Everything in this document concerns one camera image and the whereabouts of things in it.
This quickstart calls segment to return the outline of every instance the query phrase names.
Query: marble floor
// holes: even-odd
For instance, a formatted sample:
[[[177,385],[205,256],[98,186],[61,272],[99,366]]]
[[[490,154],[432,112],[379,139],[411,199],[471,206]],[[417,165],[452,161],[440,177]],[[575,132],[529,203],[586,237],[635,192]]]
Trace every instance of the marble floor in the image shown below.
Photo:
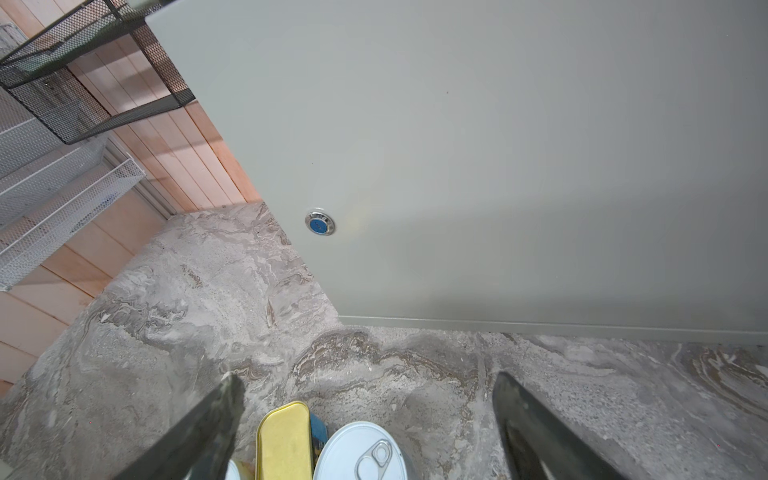
[[[768,478],[766,349],[344,326],[263,204],[168,222],[0,401],[0,458],[109,478],[228,370],[244,460],[301,399],[332,430],[384,426],[424,479],[508,478],[505,370],[629,478]]]

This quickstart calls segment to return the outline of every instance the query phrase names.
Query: wooden plank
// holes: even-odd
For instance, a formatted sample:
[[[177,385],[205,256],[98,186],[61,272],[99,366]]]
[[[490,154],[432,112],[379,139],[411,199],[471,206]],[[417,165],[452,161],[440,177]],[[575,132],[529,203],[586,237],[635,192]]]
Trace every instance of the wooden plank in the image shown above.
[[[134,257],[134,254],[126,250],[93,222],[77,232],[66,245],[77,255],[93,263],[99,270],[113,278]]]
[[[110,50],[107,50],[104,55],[110,58],[108,57],[110,52]],[[100,95],[110,105],[113,109],[111,113],[126,111],[136,106],[136,102],[133,101],[110,68],[104,64],[98,55],[83,55],[73,64],[94,85],[94,88],[99,91]],[[118,67],[112,65],[112,67],[118,75],[124,74],[127,68],[125,64],[121,64]],[[135,84],[129,83],[127,86],[132,88]],[[134,131],[166,172],[171,175],[184,190],[185,194],[194,202],[197,207],[195,210],[211,208],[213,206],[195,179],[190,175],[190,172],[187,171],[187,168],[184,167],[174,152],[165,144],[165,141],[155,130],[154,126],[144,120],[134,122],[130,129]]]
[[[97,296],[112,280],[66,245],[48,257],[43,266],[90,296]]]
[[[147,149],[157,158],[157,161],[179,184],[179,187],[184,190],[184,193],[197,207],[195,210],[213,208],[214,205],[208,200],[203,189],[197,185],[190,173],[184,168],[174,152],[168,147],[168,144],[165,143],[165,140],[163,140],[149,121],[136,121],[129,125],[129,128],[134,131]]]
[[[157,96],[149,88],[147,82],[138,74],[136,68],[125,53],[114,42],[102,45],[94,52],[107,67],[123,90],[133,101],[133,107],[157,100]]]
[[[244,204],[245,199],[230,178],[230,175],[224,170],[218,157],[211,150],[208,142],[203,138],[203,134],[197,129],[197,125],[183,108],[168,112],[170,118],[181,131],[187,142],[197,153],[197,156],[203,161],[211,175],[214,176],[224,193],[232,204]]]
[[[22,302],[0,293],[0,342],[22,352],[40,356],[67,328],[67,324]]]
[[[136,106],[131,96],[94,52],[83,55],[72,63],[83,71],[116,112],[130,110]]]
[[[11,16],[5,13],[5,10],[0,7],[0,24],[13,23]]]
[[[62,12],[69,13],[70,10],[73,10],[74,7],[80,5],[83,1],[82,0],[55,0],[55,2]]]
[[[36,35],[44,28],[22,0],[0,0],[0,7],[28,37]]]
[[[125,57],[125,53],[114,42],[104,45],[96,50],[96,55],[111,73],[111,77],[121,86],[131,101],[122,98],[113,100],[103,91],[98,82],[94,81],[97,88],[110,98],[110,102],[119,111],[133,108],[136,105],[146,104],[157,99],[157,95],[149,88],[147,82],[139,75],[131,61]],[[92,71],[97,71],[97,66],[91,66]],[[172,121],[165,121],[166,114],[157,115],[149,119],[150,124],[168,144],[174,155],[189,172],[195,183],[202,189],[206,197],[213,205],[230,205],[232,202],[224,193],[221,186],[207,168],[206,164],[197,155],[197,152],[189,145],[179,128]]]
[[[0,380],[16,383],[38,357],[0,343]]]
[[[165,219],[139,194],[129,190],[92,223],[136,254],[163,228]]]
[[[112,104],[109,103],[109,100],[107,100],[107,98],[98,90],[98,88],[96,88],[96,85],[94,85],[91,79],[88,78],[83,69],[80,68],[78,61],[79,59],[69,64],[69,71],[71,71],[72,74],[78,78],[86,90],[90,91],[91,94],[96,97],[96,100],[101,104],[101,106],[104,107],[107,112],[109,112],[110,115],[116,114],[118,112],[117,109],[113,107]]]
[[[154,157],[147,149],[147,146],[141,142],[141,139],[128,126],[124,125],[114,129],[112,131],[112,141],[141,164],[144,171],[147,172],[149,182],[177,212],[195,210],[192,200],[181,190],[179,184],[170,177],[168,172],[160,165],[160,162],[157,161],[157,158]],[[179,197],[184,202],[184,205],[176,197]]]
[[[64,12],[54,0],[22,0],[32,14],[46,27],[56,22]]]
[[[149,85],[149,88],[154,92],[157,98],[170,95],[168,87],[165,86],[165,83],[163,83],[160,75],[158,75],[154,70],[152,64],[149,62],[149,60],[147,60],[147,57],[144,56],[144,53],[141,51],[139,46],[136,45],[136,42],[131,36],[125,35],[120,37],[115,40],[114,43],[120,47],[128,60],[136,68],[136,71],[139,72],[139,75],[141,75],[144,81],[147,82],[147,85]]]
[[[13,383],[0,380],[0,399],[3,398],[6,393],[8,393],[8,390],[10,390],[11,387],[13,387]]]
[[[193,101],[185,108],[245,200],[248,203],[260,202],[261,195],[253,187],[250,178],[248,178],[248,175],[240,166],[240,162],[237,161],[227,147],[227,144],[224,143],[219,131],[214,127],[214,123],[210,121],[200,102]]]
[[[18,298],[67,325],[94,299],[55,273],[39,266],[15,285],[9,295]]]
[[[221,189],[214,176],[210,174],[203,161],[189,145],[173,119],[168,114],[159,114],[148,118],[148,121],[174,152],[176,158],[184,165],[195,183],[200,186],[208,200],[216,207],[231,205],[232,203],[224,190]]]

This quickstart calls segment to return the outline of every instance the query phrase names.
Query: white can lid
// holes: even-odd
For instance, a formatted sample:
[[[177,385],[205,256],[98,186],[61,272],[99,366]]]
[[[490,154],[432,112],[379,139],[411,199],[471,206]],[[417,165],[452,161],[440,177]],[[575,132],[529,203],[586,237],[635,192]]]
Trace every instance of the white can lid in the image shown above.
[[[227,463],[227,473],[224,480],[240,480],[240,470],[237,469],[237,464],[232,460]]]
[[[407,480],[406,461],[395,439],[371,422],[344,425],[328,440],[313,480]]]

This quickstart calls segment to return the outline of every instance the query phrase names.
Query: yellow tin can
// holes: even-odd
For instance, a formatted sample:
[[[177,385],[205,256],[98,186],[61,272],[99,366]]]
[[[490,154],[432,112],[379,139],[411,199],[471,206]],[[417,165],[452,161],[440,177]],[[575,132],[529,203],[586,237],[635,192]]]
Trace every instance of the yellow tin can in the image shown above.
[[[310,408],[291,402],[267,413],[256,432],[256,480],[312,480]]]

